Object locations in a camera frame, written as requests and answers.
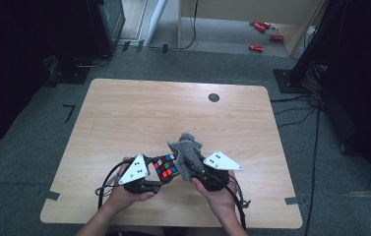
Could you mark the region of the grey knitted cloth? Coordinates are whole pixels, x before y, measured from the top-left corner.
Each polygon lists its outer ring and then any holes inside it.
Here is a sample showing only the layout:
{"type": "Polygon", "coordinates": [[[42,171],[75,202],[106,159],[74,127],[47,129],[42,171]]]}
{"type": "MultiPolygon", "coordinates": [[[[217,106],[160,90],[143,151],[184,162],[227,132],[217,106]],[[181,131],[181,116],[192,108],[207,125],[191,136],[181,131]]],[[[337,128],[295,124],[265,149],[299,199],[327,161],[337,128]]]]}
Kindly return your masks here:
{"type": "Polygon", "coordinates": [[[176,160],[174,161],[182,179],[190,182],[193,178],[192,170],[186,165],[189,161],[197,168],[202,169],[204,167],[201,155],[201,143],[197,142],[193,135],[189,133],[183,133],[179,138],[178,142],[169,143],[169,148],[173,152],[176,160]]]}

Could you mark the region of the person's left hand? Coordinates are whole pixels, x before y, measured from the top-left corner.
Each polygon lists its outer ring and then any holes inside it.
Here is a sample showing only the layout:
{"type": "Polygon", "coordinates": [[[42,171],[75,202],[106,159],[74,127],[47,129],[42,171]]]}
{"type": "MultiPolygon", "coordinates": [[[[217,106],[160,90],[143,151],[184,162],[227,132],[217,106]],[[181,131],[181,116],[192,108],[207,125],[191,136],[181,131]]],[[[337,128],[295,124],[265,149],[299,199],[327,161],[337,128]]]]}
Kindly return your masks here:
{"type": "Polygon", "coordinates": [[[155,196],[153,192],[145,192],[142,194],[132,194],[126,191],[123,187],[114,187],[110,197],[103,204],[103,208],[108,212],[116,214],[135,202],[143,202],[155,196]]]}

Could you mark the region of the black floor base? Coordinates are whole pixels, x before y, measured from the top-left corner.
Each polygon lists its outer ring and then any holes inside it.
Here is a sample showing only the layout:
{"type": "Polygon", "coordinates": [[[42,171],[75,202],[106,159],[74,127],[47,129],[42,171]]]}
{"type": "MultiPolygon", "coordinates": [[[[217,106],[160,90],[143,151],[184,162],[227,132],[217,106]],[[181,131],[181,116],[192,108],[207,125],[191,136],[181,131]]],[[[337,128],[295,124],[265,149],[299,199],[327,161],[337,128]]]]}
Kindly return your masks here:
{"type": "Polygon", "coordinates": [[[53,57],[49,67],[51,75],[46,83],[48,87],[56,87],[58,84],[83,85],[86,81],[90,68],[78,64],[73,58],[53,57]]]}

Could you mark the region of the multicoloured puzzle cube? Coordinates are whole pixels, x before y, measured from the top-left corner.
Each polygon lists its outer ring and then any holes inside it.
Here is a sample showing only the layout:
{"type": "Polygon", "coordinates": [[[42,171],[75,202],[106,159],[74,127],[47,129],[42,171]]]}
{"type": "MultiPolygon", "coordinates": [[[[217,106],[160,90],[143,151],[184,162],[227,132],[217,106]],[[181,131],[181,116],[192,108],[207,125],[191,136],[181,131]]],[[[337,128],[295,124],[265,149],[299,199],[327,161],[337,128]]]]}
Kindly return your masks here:
{"type": "Polygon", "coordinates": [[[153,159],[153,166],[160,182],[169,183],[179,174],[175,165],[176,157],[174,154],[157,156],[153,159]]]}

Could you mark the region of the white board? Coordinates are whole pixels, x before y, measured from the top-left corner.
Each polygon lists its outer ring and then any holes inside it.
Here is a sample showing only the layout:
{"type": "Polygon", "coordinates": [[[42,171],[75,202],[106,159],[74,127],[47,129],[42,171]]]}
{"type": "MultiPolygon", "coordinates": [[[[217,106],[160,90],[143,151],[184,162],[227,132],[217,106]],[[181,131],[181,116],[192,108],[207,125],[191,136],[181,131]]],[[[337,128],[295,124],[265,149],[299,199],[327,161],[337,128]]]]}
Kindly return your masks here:
{"type": "Polygon", "coordinates": [[[157,28],[157,25],[159,23],[159,20],[163,14],[164,8],[167,4],[168,0],[158,0],[157,4],[155,6],[155,10],[152,14],[151,20],[150,20],[150,27],[148,31],[148,36],[145,39],[145,45],[149,45],[153,39],[153,36],[155,34],[155,30],[157,28]]]}

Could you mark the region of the black stand post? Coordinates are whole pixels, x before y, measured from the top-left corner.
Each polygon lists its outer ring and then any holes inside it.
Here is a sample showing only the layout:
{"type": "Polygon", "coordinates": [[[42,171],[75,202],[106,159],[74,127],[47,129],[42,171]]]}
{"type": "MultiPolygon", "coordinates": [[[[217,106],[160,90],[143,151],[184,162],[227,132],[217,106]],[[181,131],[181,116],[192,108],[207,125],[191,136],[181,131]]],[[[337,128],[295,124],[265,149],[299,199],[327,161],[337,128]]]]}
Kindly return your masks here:
{"type": "Polygon", "coordinates": [[[344,14],[349,0],[330,0],[315,35],[288,76],[288,84],[301,87],[305,76],[317,66],[329,66],[340,45],[344,14]]]}

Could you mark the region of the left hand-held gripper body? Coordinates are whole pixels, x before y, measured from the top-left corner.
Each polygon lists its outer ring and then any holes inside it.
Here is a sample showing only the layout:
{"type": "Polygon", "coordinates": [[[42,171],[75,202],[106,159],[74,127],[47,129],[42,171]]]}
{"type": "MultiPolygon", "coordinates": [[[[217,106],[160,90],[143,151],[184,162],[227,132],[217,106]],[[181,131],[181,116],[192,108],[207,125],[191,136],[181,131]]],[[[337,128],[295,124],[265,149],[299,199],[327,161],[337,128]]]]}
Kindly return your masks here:
{"type": "Polygon", "coordinates": [[[125,169],[118,181],[124,189],[133,194],[142,194],[148,189],[143,186],[143,182],[148,176],[148,167],[142,154],[138,154],[125,169]]]}

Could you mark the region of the dark curtain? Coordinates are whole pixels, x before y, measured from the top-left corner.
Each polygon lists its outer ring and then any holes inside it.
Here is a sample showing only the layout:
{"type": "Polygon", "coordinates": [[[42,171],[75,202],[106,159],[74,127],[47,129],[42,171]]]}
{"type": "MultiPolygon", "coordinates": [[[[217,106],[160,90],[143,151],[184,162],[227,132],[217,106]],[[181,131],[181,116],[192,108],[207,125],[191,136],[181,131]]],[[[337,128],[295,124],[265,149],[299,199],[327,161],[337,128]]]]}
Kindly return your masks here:
{"type": "Polygon", "coordinates": [[[44,59],[69,66],[86,0],[0,0],[0,140],[48,81],[44,59]]]}
{"type": "Polygon", "coordinates": [[[348,0],[341,16],[323,87],[348,118],[342,139],[371,163],[371,0],[348,0]]]}

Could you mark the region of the black cabinet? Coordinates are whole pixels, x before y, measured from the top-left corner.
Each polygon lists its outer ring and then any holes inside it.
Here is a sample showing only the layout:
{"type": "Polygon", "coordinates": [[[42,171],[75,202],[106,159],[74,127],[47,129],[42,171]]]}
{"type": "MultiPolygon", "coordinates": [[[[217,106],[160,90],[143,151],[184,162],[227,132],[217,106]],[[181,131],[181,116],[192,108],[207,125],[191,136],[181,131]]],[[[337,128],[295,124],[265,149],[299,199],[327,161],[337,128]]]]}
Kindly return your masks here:
{"type": "Polygon", "coordinates": [[[97,53],[110,56],[125,24],[122,0],[87,0],[97,53]]]}

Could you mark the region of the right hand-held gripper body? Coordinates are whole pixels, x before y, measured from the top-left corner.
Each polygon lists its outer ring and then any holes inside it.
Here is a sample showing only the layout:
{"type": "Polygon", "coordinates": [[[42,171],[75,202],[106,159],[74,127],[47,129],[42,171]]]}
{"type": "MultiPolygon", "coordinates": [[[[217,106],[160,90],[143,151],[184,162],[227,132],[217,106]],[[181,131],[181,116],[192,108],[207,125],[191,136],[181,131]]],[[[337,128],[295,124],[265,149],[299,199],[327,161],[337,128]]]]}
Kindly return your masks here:
{"type": "Polygon", "coordinates": [[[229,182],[230,171],[242,171],[243,166],[228,157],[220,150],[202,160],[206,179],[200,180],[204,187],[210,192],[222,190],[229,182]]]}

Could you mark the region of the person's right hand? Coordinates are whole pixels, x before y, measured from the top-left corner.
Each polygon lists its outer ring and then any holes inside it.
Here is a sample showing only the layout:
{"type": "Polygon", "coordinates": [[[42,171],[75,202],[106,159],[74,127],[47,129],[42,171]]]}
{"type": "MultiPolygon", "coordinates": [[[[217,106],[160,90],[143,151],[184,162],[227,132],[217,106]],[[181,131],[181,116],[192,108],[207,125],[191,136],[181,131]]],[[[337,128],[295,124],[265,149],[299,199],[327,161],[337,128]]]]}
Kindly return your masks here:
{"type": "Polygon", "coordinates": [[[226,187],[216,192],[208,191],[197,178],[193,178],[192,183],[196,190],[206,198],[212,212],[217,218],[228,218],[236,215],[234,198],[236,197],[237,190],[234,183],[229,182],[226,187]]]}

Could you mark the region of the black stand base plate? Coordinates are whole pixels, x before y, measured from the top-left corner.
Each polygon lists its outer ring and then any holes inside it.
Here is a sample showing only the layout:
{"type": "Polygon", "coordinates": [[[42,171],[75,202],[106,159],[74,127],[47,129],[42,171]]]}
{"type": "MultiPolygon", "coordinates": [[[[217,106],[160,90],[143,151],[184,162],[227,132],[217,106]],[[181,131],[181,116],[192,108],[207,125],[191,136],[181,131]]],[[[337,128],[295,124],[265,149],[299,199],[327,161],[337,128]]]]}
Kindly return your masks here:
{"type": "Polygon", "coordinates": [[[291,70],[273,69],[279,91],[281,93],[308,93],[309,90],[302,84],[291,70]]]}

